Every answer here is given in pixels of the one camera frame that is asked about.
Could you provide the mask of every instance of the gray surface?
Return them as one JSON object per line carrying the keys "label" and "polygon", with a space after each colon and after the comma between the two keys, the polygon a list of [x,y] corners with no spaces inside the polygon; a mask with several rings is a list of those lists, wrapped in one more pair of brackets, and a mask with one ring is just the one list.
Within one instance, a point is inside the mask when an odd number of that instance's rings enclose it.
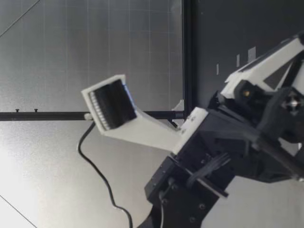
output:
{"label": "gray surface", "polygon": [[[1,0],[0,31],[34,1]],[[173,16],[178,0],[42,0],[0,39],[0,111],[85,111],[80,91],[116,73],[127,74],[140,108],[169,110],[182,99],[181,71],[170,66],[172,55],[181,59]],[[88,124],[0,123],[0,194],[39,228],[127,227],[76,152]],[[167,153],[96,130],[83,151],[142,222],[151,208],[143,188]],[[2,200],[0,212],[0,227],[31,227]]]}

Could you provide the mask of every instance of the screw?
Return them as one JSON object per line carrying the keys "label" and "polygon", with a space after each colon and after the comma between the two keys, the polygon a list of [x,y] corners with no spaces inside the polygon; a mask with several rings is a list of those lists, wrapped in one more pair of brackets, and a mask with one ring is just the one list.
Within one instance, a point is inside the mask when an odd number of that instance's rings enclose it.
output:
{"label": "screw", "polygon": [[194,217],[190,217],[189,221],[190,221],[190,223],[195,223],[195,218]]}
{"label": "screw", "polygon": [[176,184],[173,184],[171,188],[173,191],[176,191],[179,187]]}
{"label": "screw", "polygon": [[203,203],[201,203],[201,204],[199,205],[199,209],[201,209],[201,210],[206,209],[206,205],[205,205],[205,204],[203,204]]}
{"label": "screw", "polygon": [[167,200],[167,199],[163,199],[163,200],[161,201],[161,203],[162,203],[164,206],[166,206],[166,205],[168,204],[168,200]]}
{"label": "screw", "polygon": [[250,91],[245,90],[245,91],[243,92],[243,95],[244,95],[244,96],[249,96],[249,95],[250,95]]}

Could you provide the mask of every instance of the black frame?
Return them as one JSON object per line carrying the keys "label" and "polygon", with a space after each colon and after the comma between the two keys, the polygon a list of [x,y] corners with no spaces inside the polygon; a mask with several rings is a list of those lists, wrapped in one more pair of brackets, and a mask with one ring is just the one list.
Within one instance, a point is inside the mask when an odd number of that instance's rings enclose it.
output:
{"label": "black frame", "polygon": [[[20,112],[0,113],[1,121],[81,121],[86,120],[85,114],[89,112]],[[183,111],[147,111],[151,117],[159,120],[184,119]]]}

